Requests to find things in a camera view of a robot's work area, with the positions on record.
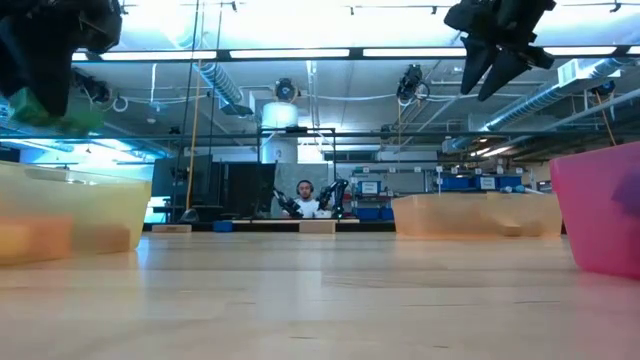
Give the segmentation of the silver ventilation duct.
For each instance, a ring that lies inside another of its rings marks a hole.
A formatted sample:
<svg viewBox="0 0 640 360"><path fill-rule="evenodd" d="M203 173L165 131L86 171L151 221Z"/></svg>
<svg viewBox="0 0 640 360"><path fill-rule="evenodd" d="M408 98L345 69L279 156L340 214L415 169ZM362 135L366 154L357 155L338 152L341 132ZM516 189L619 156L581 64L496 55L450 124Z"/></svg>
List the silver ventilation duct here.
<svg viewBox="0 0 640 360"><path fill-rule="evenodd" d="M219 63L207 61L194 64L193 68L217 95L219 108L225 115L247 117L254 114L254 109L244 104L242 91Z"/></svg>
<svg viewBox="0 0 640 360"><path fill-rule="evenodd" d="M572 59L557 69L557 81L547 83L491 116L481 131L498 131L545 109L571 94L603 83L634 58Z"/></svg>

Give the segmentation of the yellow plastic bin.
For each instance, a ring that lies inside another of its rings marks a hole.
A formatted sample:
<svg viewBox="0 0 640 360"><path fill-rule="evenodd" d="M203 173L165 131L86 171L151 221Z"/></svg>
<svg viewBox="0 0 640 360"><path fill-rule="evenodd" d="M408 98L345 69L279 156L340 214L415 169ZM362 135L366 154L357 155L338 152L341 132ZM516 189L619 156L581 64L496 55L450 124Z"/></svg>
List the yellow plastic bin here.
<svg viewBox="0 0 640 360"><path fill-rule="evenodd" d="M0 216L70 216L68 257L137 248L147 181L0 161Z"/></svg>

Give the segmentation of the blue storage bin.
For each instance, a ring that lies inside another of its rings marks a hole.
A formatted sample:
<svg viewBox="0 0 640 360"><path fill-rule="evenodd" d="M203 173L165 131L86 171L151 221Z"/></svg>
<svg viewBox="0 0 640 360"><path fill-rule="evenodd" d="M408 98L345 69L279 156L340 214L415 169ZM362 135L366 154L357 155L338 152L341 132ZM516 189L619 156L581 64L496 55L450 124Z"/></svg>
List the blue storage bin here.
<svg viewBox="0 0 640 360"><path fill-rule="evenodd" d="M362 222L394 220L393 210L388 207L357 208L355 214Z"/></svg>

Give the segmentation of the pink plastic bin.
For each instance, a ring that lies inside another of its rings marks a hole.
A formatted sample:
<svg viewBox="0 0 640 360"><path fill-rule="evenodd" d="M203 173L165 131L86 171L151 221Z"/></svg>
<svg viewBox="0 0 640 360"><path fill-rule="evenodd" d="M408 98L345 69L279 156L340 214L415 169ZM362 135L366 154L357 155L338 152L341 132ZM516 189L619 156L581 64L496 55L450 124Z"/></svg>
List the pink plastic bin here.
<svg viewBox="0 0 640 360"><path fill-rule="evenodd" d="M579 268L640 280L640 217L612 200L622 176L640 171L640 141L555 158L553 191Z"/></svg>

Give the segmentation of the long wooden plank block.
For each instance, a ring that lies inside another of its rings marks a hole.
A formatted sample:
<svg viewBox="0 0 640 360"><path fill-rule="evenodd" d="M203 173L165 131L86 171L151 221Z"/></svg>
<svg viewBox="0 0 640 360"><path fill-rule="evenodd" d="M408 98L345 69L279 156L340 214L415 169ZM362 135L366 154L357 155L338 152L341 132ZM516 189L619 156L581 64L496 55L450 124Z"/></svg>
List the long wooden plank block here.
<svg viewBox="0 0 640 360"><path fill-rule="evenodd" d="M305 220L299 223L299 232L308 234L334 234L336 222L333 220Z"/></svg>

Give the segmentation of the person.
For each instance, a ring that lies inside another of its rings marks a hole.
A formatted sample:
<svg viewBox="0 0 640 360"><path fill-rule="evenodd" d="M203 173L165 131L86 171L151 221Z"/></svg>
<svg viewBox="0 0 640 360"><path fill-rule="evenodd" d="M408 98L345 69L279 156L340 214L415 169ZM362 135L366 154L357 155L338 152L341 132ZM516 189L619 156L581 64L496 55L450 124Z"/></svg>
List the person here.
<svg viewBox="0 0 640 360"><path fill-rule="evenodd" d="M300 206L299 211L303 214L304 218L328 219L331 217L331 212L321 210L319 208L319 202L312 197L313 184L310 181L299 181L297 184L297 194L298 197L295 198L295 202Z"/></svg>

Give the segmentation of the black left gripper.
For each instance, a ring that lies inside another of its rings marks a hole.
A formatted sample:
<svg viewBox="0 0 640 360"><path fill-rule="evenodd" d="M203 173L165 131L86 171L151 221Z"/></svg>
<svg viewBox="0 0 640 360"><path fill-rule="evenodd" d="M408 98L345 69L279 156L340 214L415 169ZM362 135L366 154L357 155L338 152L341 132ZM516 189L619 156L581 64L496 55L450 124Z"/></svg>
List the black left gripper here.
<svg viewBox="0 0 640 360"><path fill-rule="evenodd" d="M0 0L0 94L30 90L53 116L66 114L73 54L119 43L119 0Z"/></svg>

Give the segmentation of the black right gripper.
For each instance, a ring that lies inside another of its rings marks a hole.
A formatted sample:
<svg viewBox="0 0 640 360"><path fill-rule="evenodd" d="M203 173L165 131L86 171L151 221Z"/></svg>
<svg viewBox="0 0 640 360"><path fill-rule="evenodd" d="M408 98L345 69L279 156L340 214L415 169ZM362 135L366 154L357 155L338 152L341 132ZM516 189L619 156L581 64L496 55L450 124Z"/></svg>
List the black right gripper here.
<svg viewBox="0 0 640 360"><path fill-rule="evenodd" d="M444 23L468 34L462 38L466 57L460 92L469 94L492 64L478 94L481 102L530 70L529 65L550 69L554 57L533 45L534 30L555 6L555 0L461 0L453 5Z"/></svg>

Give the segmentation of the white round duct column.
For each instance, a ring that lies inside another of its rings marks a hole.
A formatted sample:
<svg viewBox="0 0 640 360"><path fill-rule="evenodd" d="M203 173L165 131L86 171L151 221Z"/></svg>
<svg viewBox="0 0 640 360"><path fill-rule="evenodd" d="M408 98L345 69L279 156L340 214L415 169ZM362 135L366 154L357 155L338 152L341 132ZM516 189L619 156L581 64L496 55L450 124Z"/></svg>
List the white round duct column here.
<svg viewBox="0 0 640 360"><path fill-rule="evenodd" d="M261 130L267 138L261 142L262 163L297 163L298 143L286 137L286 130L298 126L298 108L286 102L271 102L263 106Z"/></svg>

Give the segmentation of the black computer monitor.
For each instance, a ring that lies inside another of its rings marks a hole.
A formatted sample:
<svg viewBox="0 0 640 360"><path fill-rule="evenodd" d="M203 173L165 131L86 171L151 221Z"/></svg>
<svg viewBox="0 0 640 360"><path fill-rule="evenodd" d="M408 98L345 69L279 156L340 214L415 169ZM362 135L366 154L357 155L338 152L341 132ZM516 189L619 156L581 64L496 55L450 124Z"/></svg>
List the black computer monitor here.
<svg viewBox="0 0 640 360"><path fill-rule="evenodd" d="M204 195L210 189L213 172L210 156L201 155L156 159L153 167L151 196L168 197L186 195L191 187L192 195Z"/></svg>
<svg viewBox="0 0 640 360"><path fill-rule="evenodd" d="M263 217L271 212L275 164L224 163L220 203L238 218Z"/></svg>

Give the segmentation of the peach plastic bin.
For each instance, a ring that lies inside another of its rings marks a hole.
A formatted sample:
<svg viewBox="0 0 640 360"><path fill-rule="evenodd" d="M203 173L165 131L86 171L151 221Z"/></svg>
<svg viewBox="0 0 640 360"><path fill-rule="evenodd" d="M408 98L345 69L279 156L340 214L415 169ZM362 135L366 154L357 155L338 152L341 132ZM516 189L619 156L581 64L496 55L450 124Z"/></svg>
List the peach plastic bin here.
<svg viewBox="0 0 640 360"><path fill-rule="evenodd" d="M554 195L422 194L391 203L396 232L429 239L552 238L562 216Z"/></svg>

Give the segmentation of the small black robot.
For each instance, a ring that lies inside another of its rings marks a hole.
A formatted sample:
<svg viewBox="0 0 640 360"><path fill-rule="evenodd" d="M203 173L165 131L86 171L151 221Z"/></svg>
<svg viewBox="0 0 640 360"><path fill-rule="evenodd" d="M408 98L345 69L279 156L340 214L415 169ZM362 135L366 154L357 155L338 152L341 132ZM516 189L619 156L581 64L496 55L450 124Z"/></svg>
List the small black robot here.
<svg viewBox="0 0 640 360"><path fill-rule="evenodd" d="M300 205L291 197L285 195L277 188L273 188L273 195L279 206L292 218L301 219L304 217Z"/></svg>
<svg viewBox="0 0 640 360"><path fill-rule="evenodd" d="M316 198L318 211L330 211L332 218L342 218L344 214L344 194L348 186L349 182L347 180L336 179L333 183L324 187Z"/></svg>

